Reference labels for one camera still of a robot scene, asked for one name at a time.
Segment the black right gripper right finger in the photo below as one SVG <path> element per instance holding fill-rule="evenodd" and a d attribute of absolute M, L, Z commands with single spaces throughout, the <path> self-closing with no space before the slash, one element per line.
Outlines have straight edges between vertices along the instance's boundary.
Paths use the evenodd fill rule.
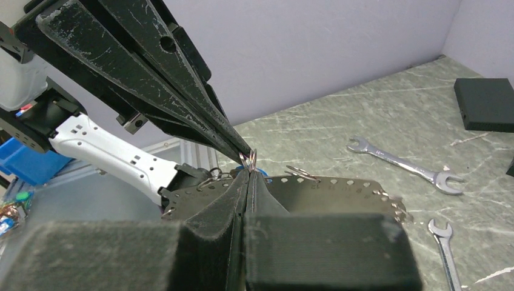
<path fill-rule="evenodd" d="M 409 238 L 390 215 L 291 213 L 249 178 L 247 290 L 421 290 Z"/>

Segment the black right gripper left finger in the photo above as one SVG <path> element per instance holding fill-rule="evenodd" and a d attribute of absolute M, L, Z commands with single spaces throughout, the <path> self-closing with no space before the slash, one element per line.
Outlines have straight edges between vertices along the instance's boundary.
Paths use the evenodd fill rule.
<path fill-rule="evenodd" d="M 2 290 L 237 290 L 231 255 L 240 173 L 185 221 L 58 221 L 32 231 Z"/>

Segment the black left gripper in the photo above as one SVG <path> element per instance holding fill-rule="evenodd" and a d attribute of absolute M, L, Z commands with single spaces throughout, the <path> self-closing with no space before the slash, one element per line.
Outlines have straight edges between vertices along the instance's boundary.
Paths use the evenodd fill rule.
<path fill-rule="evenodd" d="M 155 3 L 29 1 L 12 33 L 116 111 L 119 123 L 141 114 L 166 134 L 249 157 L 208 85 L 207 66 L 164 3 Z"/>

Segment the metal arc keyring plate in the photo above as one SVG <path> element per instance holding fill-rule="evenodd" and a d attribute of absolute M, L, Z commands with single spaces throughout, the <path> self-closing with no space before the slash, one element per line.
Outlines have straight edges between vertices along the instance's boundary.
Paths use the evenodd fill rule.
<path fill-rule="evenodd" d="M 186 220 L 220 197 L 242 170 L 216 174 L 200 186 L 169 192 L 163 220 Z M 291 213 L 380 213 L 398 222 L 412 221 L 402 198 L 389 195 L 373 180 L 319 176 L 312 181 L 300 176 L 266 176 L 270 194 Z"/>

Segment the blue key tag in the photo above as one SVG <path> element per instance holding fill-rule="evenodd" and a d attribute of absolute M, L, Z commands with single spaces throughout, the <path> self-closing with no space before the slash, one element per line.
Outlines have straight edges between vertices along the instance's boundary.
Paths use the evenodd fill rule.
<path fill-rule="evenodd" d="M 235 167 L 235 170 L 242 170 L 242 169 L 244 169 L 244 166 L 237 166 L 237 167 Z M 260 168 L 256 168 L 256 171 L 260 172 L 263 176 L 268 176 L 268 174 L 264 170 L 262 170 Z"/>

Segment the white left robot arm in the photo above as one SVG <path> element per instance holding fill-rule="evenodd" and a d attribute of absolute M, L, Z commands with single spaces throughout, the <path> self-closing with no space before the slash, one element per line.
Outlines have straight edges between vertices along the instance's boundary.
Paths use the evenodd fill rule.
<path fill-rule="evenodd" d="M 230 125 L 210 69 L 164 1 L 2 1 L 1 128 L 27 147 L 80 159 L 160 207 L 196 171 L 97 125 L 48 75 L 54 67 L 118 114 L 126 128 L 212 147 L 236 162 L 250 146 Z"/>

